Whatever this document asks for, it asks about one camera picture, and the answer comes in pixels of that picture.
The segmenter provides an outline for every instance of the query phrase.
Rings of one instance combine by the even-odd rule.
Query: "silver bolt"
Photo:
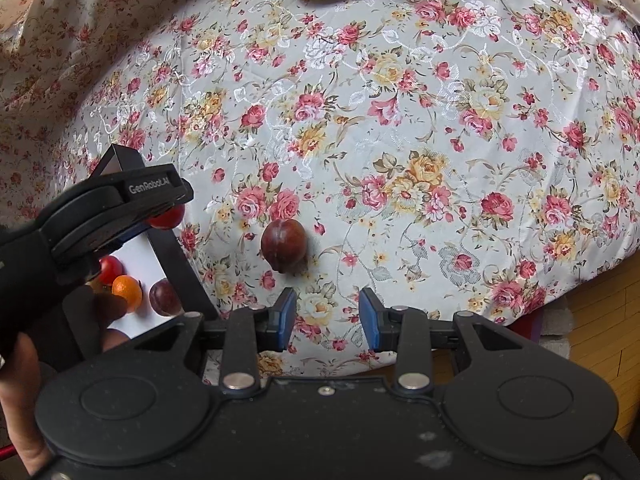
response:
[[[335,389],[332,388],[331,386],[320,386],[318,388],[318,393],[323,397],[328,397],[335,393]]]
[[[398,384],[407,390],[421,390],[429,386],[430,382],[430,378],[425,374],[419,374],[416,372],[402,374],[398,378]]]
[[[244,372],[234,372],[232,374],[225,375],[222,379],[224,384],[230,390],[245,390],[250,388],[255,383],[253,376],[245,374]]]

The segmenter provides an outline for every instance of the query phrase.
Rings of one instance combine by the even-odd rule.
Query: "human hand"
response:
[[[103,351],[128,339],[118,330],[107,329],[114,320],[126,314],[127,302],[124,298],[113,294],[96,294],[94,310],[100,326]],[[35,346],[29,336],[20,333],[11,357],[0,370],[0,404],[9,439],[31,475],[51,459],[34,415],[40,386],[40,365]]]

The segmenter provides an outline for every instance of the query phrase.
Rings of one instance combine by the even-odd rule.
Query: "orange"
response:
[[[131,276],[123,274],[113,280],[111,293],[127,300],[127,312],[135,311],[142,303],[142,288],[140,282]]]

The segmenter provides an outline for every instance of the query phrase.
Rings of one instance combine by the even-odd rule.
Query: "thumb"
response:
[[[0,404],[9,439],[29,474],[34,474],[51,457],[34,415],[39,390],[38,354],[31,339],[20,333],[14,352],[0,370]]]

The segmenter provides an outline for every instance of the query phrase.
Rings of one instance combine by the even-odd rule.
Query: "robotic arm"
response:
[[[171,165],[126,171],[75,186],[5,234],[0,291],[12,308],[0,312],[2,355],[18,330],[97,274],[99,257],[142,232],[143,219],[192,196]],[[38,286],[25,297],[34,254]],[[36,478],[640,478],[613,431],[618,404],[605,381],[473,313],[429,320],[385,308],[364,288],[369,347],[398,353],[392,383],[261,380],[257,353],[286,349],[296,301],[286,288],[271,308],[227,320],[187,312],[59,374],[36,406],[55,455]],[[451,350],[447,384],[433,384],[432,348]],[[210,349],[223,349],[216,386],[201,378]]]

